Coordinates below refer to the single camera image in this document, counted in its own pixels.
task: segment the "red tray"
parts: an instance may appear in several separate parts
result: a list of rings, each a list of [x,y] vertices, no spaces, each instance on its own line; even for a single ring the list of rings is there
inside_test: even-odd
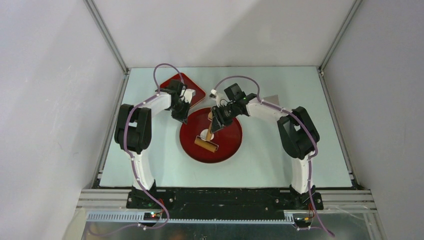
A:
[[[196,136],[209,127],[211,121],[208,120],[208,114],[211,108],[199,109],[188,116],[188,123],[183,124],[179,130],[179,141],[182,149],[193,159],[207,164],[219,163],[229,159],[234,155],[242,144],[242,126],[237,118],[234,118],[232,124],[214,133],[211,140],[219,145],[216,152],[210,152],[201,146],[195,144]]]
[[[194,97],[191,99],[190,108],[192,108],[194,105],[200,103],[200,101],[202,101],[205,98],[206,93],[195,82],[193,82],[187,75],[185,75],[184,73],[181,73],[181,75],[182,75],[182,79],[184,80],[184,84],[187,85],[187,88],[193,89],[193,90],[196,91]],[[160,85],[160,88],[163,89],[166,86],[168,86],[168,84],[170,84],[170,81],[171,80],[178,80],[178,81],[180,81],[180,79],[181,79],[180,78],[180,75],[177,73],[176,75],[174,75],[170,79],[168,79],[165,82],[163,82]]]

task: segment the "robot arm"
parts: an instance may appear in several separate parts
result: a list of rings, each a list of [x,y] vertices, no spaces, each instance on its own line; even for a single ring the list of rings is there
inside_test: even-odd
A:
[[[212,107],[211,132],[214,133],[229,126],[233,122],[233,118],[238,115],[260,118],[271,124],[277,123],[282,146],[292,157],[291,188],[300,195],[305,194],[308,191],[309,178],[308,160],[305,159],[305,156],[314,151],[312,142],[305,131],[302,128],[296,130],[295,126],[299,125],[297,121],[282,110],[277,110],[279,107],[263,104],[254,93],[246,95],[236,83],[224,91],[230,102],[226,105],[217,103],[217,106]],[[318,142],[320,136],[308,112],[303,107],[298,107],[292,113],[306,126],[315,142]]]
[[[190,103],[195,95],[193,89],[184,89],[183,84],[177,80],[171,83],[154,97],[149,98],[144,104],[136,109],[131,116],[130,123],[136,122],[136,126],[129,126],[127,131],[127,149],[134,156],[132,161],[135,163],[137,176],[143,187],[149,190],[155,179],[149,166],[148,150],[152,139],[152,118],[163,110],[170,110],[171,116],[182,122],[187,123]],[[133,105],[123,104],[119,108],[118,119],[116,123],[114,140],[124,150],[124,130],[127,118]],[[133,186],[141,189],[134,177]]]

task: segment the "white table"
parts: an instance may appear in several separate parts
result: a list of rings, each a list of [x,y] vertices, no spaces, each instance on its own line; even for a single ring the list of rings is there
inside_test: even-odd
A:
[[[190,112],[214,104],[210,90],[221,79],[244,75],[260,85],[261,97],[278,95],[280,105],[288,109],[306,108],[320,135],[319,153],[313,161],[313,182],[317,187],[351,187],[351,179],[336,135],[317,70],[313,66],[290,67],[180,67],[205,92],[206,98]],[[176,74],[172,68],[156,72],[159,84]],[[218,91],[238,83],[246,93],[256,93],[256,86],[242,78],[230,79]],[[152,96],[156,85],[153,68],[133,68],[122,103],[138,104]],[[152,120],[149,146],[150,167],[159,187],[288,187],[292,178],[291,158],[284,152],[277,123],[238,116],[243,130],[242,144],[231,158],[214,164],[190,158],[182,149],[181,123],[169,111]],[[102,187],[129,187],[133,183],[130,160],[112,140],[103,174]]]

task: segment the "round red plate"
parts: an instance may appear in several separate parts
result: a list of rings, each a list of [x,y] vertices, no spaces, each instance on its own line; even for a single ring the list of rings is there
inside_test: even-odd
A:
[[[214,133],[211,142],[219,145],[218,150],[211,152],[196,145],[196,136],[199,136],[201,131],[207,129],[211,123],[208,120],[210,112],[210,107],[193,112],[188,116],[188,123],[183,124],[179,130],[182,149],[193,159],[206,164],[219,163],[234,155],[242,144],[243,135],[240,122],[234,118],[230,126]]]

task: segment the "white wall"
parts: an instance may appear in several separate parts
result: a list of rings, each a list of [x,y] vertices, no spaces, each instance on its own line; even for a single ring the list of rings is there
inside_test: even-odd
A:
[[[317,66],[354,0],[97,0],[125,63]]]
[[[391,240],[423,239],[424,2],[368,0],[324,71]]]
[[[61,239],[122,72],[82,0],[0,2],[0,239]]]

